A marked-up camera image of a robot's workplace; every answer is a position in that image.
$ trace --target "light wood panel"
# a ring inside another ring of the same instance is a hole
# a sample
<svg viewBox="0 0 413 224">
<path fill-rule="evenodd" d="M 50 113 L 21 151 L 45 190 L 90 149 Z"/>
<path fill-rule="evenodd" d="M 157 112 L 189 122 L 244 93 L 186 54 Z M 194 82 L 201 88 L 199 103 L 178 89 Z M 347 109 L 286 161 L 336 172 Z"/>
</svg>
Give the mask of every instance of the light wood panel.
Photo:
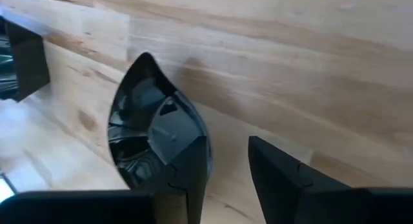
<svg viewBox="0 0 413 224">
<path fill-rule="evenodd" d="M 203 223 L 263 222 L 251 135 L 355 187 L 411 187 L 412 3 L 2 0 L 7 18 L 44 35 L 52 82 L 0 110 L 27 110 L 7 119 L 16 133 L 0 137 L 0 166 L 20 191 L 124 188 L 107 149 L 108 111 L 128 66 L 149 51 L 211 134 Z M 9 156 L 14 141 L 20 153 Z M 61 179 L 69 173 L 70 182 Z"/>
</svg>

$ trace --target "wooden floor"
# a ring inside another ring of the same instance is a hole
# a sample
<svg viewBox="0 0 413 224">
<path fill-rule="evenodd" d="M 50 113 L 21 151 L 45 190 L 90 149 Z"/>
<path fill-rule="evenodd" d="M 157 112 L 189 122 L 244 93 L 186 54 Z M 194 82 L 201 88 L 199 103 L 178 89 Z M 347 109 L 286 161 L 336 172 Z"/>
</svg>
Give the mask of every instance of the wooden floor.
<svg viewBox="0 0 413 224">
<path fill-rule="evenodd" d="M 353 187 L 413 186 L 413 0 L 1 0 L 45 37 L 51 84 L 0 102 L 20 192 L 126 188 L 108 151 L 117 86 L 151 52 L 212 138 L 203 223 L 262 223 L 248 136 Z"/>
</svg>

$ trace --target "wooden surface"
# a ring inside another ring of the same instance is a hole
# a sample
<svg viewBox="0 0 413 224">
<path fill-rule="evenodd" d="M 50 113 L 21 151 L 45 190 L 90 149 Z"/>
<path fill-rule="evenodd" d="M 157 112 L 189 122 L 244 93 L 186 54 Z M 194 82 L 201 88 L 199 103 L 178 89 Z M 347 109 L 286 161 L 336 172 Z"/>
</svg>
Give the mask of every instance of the wooden surface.
<svg viewBox="0 0 413 224">
<path fill-rule="evenodd" d="M 353 187 L 413 186 L 413 0 L 1 0 L 45 37 L 51 84 L 0 103 L 18 191 L 125 188 L 106 124 L 149 51 L 207 123 L 203 223 L 262 223 L 257 135 Z"/>
</svg>

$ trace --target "wood grain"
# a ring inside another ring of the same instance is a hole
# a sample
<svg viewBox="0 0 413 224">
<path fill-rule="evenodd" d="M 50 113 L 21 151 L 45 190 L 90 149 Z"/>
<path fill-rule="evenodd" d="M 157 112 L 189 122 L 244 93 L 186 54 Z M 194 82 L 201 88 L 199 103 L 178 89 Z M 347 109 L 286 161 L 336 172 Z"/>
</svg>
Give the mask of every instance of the wood grain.
<svg viewBox="0 0 413 224">
<path fill-rule="evenodd" d="M 124 188 L 106 124 L 147 51 L 211 135 L 203 223 L 263 223 L 252 135 L 354 187 L 411 187 L 412 1 L 1 0 L 45 37 L 51 84 L 0 105 L 0 167 L 19 191 Z"/>
</svg>

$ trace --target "black plastic object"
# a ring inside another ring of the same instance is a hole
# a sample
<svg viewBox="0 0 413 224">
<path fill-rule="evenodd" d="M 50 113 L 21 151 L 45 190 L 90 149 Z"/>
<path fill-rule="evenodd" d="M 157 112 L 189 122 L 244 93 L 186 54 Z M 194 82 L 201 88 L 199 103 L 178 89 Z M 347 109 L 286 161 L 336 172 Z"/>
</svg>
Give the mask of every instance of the black plastic object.
<svg viewBox="0 0 413 224">
<path fill-rule="evenodd" d="M 49 82 L 43 38 L 0 17 L 0 100 L 21 101 Z"/>
<path fill-rule="evenodd" d="M 188 222 L 199 223 L 212 161 L 207 129 L 149 53 L 139 56 L 119 86 L 108 140 L 132 190 L 160 188 L 177 201 L 183 196 Z"/>
<path fill-rule="evenodd" d="M 22 193 L 0 205 L 0 223 L 199 224 L 206 140 L 198 137 L 140 189 Z"/>
<path fill-rule="evenodd" d="M 413 223 L 411 188 L 350 188 L 258 137 L 248 155 L 267 224 Z"/>
</svg>

